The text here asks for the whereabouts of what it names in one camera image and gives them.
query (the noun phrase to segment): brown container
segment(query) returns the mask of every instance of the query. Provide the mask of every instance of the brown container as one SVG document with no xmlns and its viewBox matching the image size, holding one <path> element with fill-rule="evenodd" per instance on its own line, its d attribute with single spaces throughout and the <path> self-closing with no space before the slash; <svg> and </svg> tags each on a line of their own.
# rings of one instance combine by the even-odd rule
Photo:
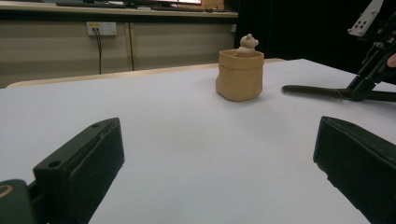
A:
<svg viewBox="0 0 396 224">
<path fill-rule="evenodd" d="M 264 54 L 256 51 L 250 58 L 236 57 L 236 49 L 219 53 L 216 91 L 230 101 L 251 100 L 262 93 Z"/>
</svg>

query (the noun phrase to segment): black cable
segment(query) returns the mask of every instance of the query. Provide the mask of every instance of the black cable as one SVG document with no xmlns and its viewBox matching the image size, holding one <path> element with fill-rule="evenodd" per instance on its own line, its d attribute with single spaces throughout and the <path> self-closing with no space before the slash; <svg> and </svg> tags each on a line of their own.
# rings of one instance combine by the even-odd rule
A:
<svg viewBox="0 0 396 224">
<path fill-rule="evenodd" d="M 95 32 L 96 42 L 98 43 L 99 49 L 99 74 L 102 74 L 102 39 L 99 33 L 99 28 L 92 28 Z"/>
</svg>

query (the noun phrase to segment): white robot part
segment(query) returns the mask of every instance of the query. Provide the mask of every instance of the white robot part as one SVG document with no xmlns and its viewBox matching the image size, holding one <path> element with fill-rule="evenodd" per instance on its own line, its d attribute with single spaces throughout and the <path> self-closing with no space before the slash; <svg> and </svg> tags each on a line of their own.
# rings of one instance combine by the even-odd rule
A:
<svg viewBox="0 0 396 224">
<path fill-rule="evenodd" d="M 383 3 L 384 0 L 373 0 L 347 32 L 350 35 L 363 36 L 378 15 Z"/>
</svg>

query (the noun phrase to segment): keyboard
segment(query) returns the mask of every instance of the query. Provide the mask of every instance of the keyboard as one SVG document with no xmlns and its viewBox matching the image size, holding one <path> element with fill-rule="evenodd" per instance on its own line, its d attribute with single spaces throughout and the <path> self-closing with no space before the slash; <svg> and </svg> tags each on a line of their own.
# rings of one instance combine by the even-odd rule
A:
<svg viewBox="0 0 396 224">
<path fill-rule="evenodd" d="M 203 9 L 187 8 L 187 7 L 150 7 L 150 8 L 151 10 L 155 10 L 155 11 L 204 12 Z"/>
<path fill-rule="evenodd" d="M 84 2 L 57 2 L 58 7 L 104 7 L 104 8 L 126 8 L 125 5 L 107 3 L 84 3 Z"/>
</svg>

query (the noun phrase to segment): white power socket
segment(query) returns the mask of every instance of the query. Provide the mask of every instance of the white power socket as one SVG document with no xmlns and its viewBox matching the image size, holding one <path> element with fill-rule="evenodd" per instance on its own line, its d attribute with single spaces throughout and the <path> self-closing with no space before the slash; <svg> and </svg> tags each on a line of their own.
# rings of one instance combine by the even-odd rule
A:
<svg viewBox="0 0 396 224">
<path fill-rule="evenodd" d="M 100 35 L 117 35 L 117 24 L 115 22 L 87 21 L 88 35 L 95 35 L 93 29 L 98 29 Z"/>
</svg>

